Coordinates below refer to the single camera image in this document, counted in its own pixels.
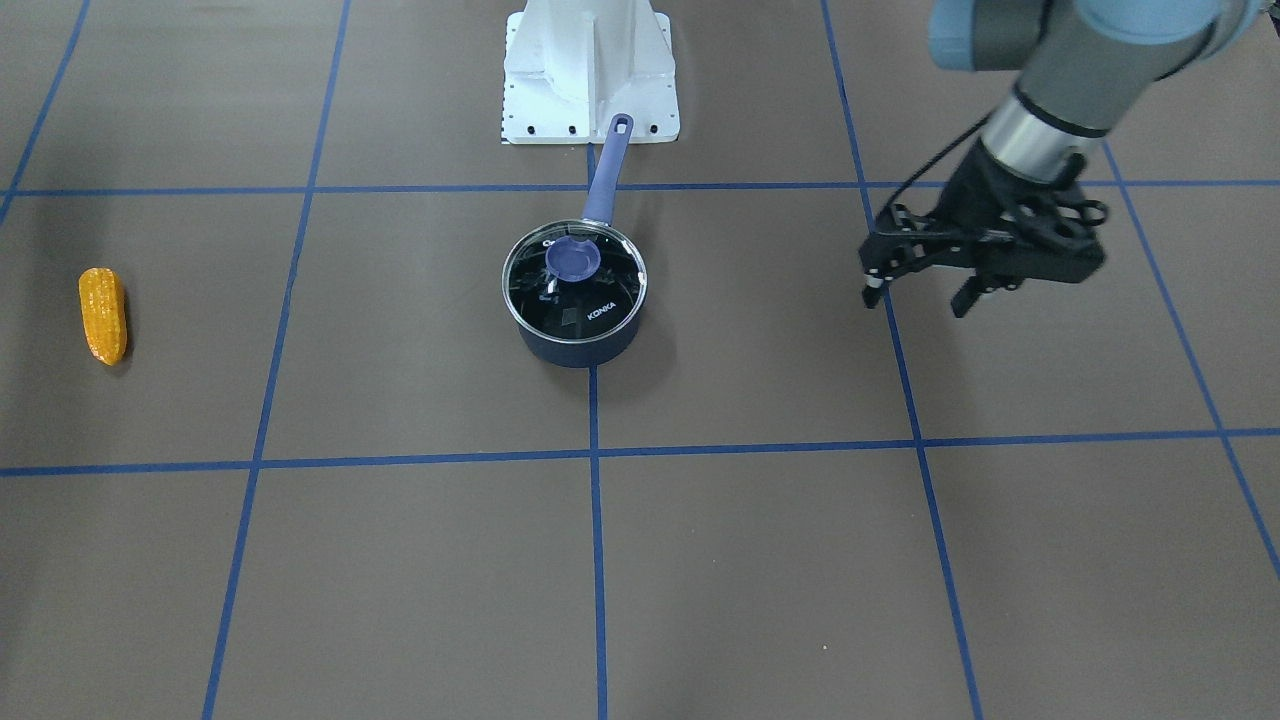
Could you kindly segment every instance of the corn cob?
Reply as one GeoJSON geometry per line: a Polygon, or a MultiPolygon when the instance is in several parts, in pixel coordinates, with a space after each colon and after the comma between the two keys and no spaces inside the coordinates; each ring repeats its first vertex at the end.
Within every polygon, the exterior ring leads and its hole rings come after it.
{"type": "Polygon", "coordinates": [[[106,268],[90,268],[79,279],[81,318],[88,350],[108,365],[124,357],[129,343],[124,327],[124,284],[106,268]]]}

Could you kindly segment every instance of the blue lid knob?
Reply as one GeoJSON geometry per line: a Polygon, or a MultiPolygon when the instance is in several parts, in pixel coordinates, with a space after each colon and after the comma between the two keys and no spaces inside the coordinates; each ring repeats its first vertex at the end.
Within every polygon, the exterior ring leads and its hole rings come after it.
{"type": "Polygon", "coordinates": [[[590,240],[564,236],[547,249],[547,270],[564,282],[580,282],[600,269],[600,249],[590,240]]]}

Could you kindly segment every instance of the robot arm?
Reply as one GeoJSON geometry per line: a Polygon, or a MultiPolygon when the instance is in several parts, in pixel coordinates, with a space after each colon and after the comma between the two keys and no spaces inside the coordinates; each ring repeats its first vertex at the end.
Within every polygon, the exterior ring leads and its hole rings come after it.
{"type": "Polygon", "coordinates": [[[1021,68],[979,126],[937,206],[886,204],[859,250],[874,307],[901,275],[951,265],[973,277],[951,301],[964,316],[984,293],[1028,279],[1083,282],[1106,255],[1094,228],[1107,209],[1076,178],[1157,79],[1234,42],[1270,0],[938,0],[934,61],[1021,68]]]}

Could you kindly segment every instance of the pot handle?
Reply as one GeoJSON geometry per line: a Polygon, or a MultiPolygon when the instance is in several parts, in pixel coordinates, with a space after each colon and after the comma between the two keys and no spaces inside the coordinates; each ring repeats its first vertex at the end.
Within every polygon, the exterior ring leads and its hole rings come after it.
{"type": "Polygon", "coordinates": [[[586,206],[582,208],[582,219],[598,223],[613,224],[613,195],[618,190],[618,177],[622,174],[622,159],[627,154],[627,142],[631,140],[631,126],[635,120],[631,115],[618,113],[609,122],[609,133],[604,138],[604,151],[600,152],[600,164],[595,168],[595,178],[591,181],[591,190],[586,193],[586,206]]]}

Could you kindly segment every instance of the black cable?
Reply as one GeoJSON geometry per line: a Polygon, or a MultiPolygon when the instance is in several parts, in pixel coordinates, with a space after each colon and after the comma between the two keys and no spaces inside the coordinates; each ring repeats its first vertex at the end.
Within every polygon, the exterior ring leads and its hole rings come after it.
{"type": "Polygon", "coordinates": [[[964,141],[966,141],[970,137],[973,137],[973,133],[975,133],[979,129],[982,129],[982,126],[987,124],[987,120],[989,120],[989,119],[991,119],[991,113],[987,113],[986,115],[982,117],[980,120],[978,120],[977,123],[974,123],[972,128],[964,131],[964,133],[961,133],[960,137],[952,140],[951,143],[947,145],[946,147],[943,147],[941,152],[938,152],[937,155],[934,155],[933,158],[931,158],[929,161],[925,163],[919,170],[915,170],[915,174],[913,174],[911,177],[906,178],[906,182],[904,182],[902,184],[897,186],[897,190],[895,190],[893,195],[891,195],[890,199],[884,202],[884,206],[888,208],[888,206],[893,205],[893,201],[897,200],[899,197],[901,197],[902,193],[906,192],[906,190],[909,187],[911,187],[913,184],[915,184],[915,181],[918,181],[922,177],[924,177],[924,173],[932,170],[933,165],[937,165],[940,161],[942,161],[943,158],[946,158],[947,155],[950,155],[956,147],[960,147],[964,143],[964,141]]]}
{"type": "Polygon", "coordinates": [[[1036,36],[1036,45],[1039,46],[1044,41],[1044,36],[1048,35],[1048,20],[1053,17],[1053,0],[1044,0],[1044,5],[1041,6],[1041,31],[1036,36]]]}

